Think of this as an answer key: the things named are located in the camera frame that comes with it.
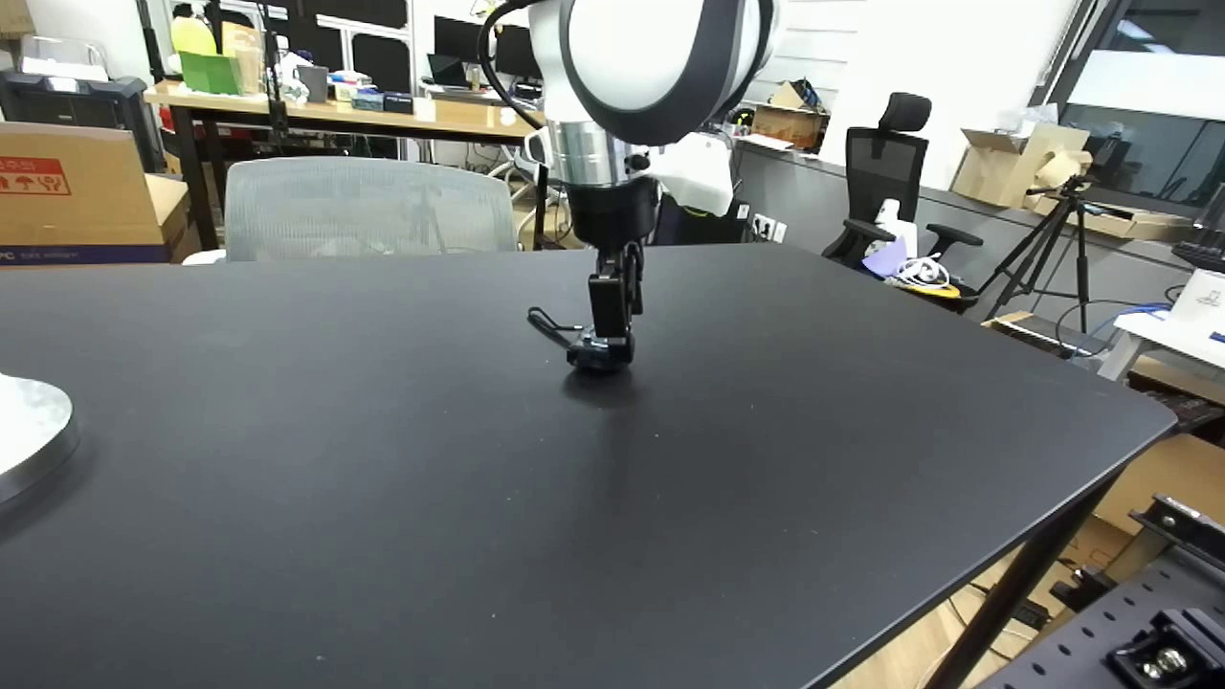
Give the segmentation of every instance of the black tabletop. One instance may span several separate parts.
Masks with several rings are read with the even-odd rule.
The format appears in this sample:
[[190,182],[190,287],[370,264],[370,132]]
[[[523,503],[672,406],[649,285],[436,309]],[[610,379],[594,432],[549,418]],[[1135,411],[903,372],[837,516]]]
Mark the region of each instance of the black tabletop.
[[788,249],[649,252],[639,365],[571,379],[523,307],[587,271],[0,277],[0,372],[79,406],[4,685],[804,685],[1170,426]]

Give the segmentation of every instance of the computer monitor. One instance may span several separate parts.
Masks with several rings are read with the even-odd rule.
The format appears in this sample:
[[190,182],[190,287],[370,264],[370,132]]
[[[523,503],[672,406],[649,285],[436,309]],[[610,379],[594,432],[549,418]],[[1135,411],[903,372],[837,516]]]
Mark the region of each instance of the computer monitor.
[[0,73],[0,111],[7,124],[129,132],[141,169],[164,169],[162,136],[147,108],[141,81],[79,81],[79,93],[52,93],[46,76]]
[[353,71],[366,73],[381,93],[412,88],[412,53],[393,39],[353,36]]
[[467,88],[462,63],[459,63],[459,56],[446,56],[446,53],[429,53],[429,76],[434,76],[434,83]]
[[269,28],[292,44],[293,53],[309,56],[312,65],[328,65],[338,53],[328,36],[319,28],[312,0],[269,0],[269,8],[283,8],[283,19],[269,11]]
[[374,28],[407,28],[409,3],[407,0],[306,0],[319,16],[374,22]]
[[436,16],[434,19],[434,53],[445,53],[457,63],[481,63],[481,28]]
[[1225,184],[1215,193],[1211,204],[1202,204],[1193,230],[1202,235],[1225,235]]
[[519,81],[538,81],[538,65],[532,53],[532,32],[523,32],[523,28],[497,32],[497,73],[513,73]]

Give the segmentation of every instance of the white plate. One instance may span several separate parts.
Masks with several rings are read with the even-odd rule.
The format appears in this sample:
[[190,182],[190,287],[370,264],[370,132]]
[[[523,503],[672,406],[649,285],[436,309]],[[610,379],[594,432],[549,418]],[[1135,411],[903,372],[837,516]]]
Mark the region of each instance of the white plate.
[[38,379],[0,374],[0,480],[33,460],[71,420],[71,400]]

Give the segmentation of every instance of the white wall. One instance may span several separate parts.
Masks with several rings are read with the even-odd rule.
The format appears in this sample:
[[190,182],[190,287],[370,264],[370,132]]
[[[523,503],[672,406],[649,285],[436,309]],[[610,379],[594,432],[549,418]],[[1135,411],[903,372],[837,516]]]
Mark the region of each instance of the white wall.
[[876,0],[781,0],[771,65],[753,76],[745,105],[760,105],[778,81],[806,76],[822,105],[836,108],[869,3]]
[[841,76],[822,160],[845,160],[845,127],[873,127],[889,93],[929,96],[922,184],[949,187],[959,127],[1026,108],[1077,0],[873,0]]
[[1083,76],[1077,81],[1072,105],[1184,118],[1225,118],[1221,83],[1225,56],[1093,49]]
[[32,0],[33,32],[101,44],[112,76],[150,81],[147,39],[135,0]]

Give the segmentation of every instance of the floor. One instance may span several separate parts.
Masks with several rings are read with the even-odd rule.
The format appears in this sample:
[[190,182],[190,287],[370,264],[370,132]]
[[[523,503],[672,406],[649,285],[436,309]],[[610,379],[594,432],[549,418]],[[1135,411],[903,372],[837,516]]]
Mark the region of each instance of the floor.
[[[1079,537],[1069,544],[1064,558],[1044,573],[1044,582],[1033,590],[1031,603],[1051,614],[1049,627],[1059,627],[1064,606],[1049,596],[1051,582],[1069,582],[1072,568],[1106,568],[1121,548],[1130,544],[1125,531],[1116,531],[1106,522],[1086,522]],[[986,568],[972,580],[972,587],[958,590],[949,603],[940,603],[933,614],[915,620],[903,637],[897,637],[889,646],[882,646],[869,664],[862,664],[853,674],[837,682],[837,689],[917,689],[933,666],[945,660],[945,651],[958,643],[970,618],[981,608],[982,594],[999,582],[1009,557]],[[996,638],[991,654],[970,674],[970,685],[981,685],[999,666],[1007,666],[1014,654],[1023,654],[1037,638],[1026,624],[1007,624]]]

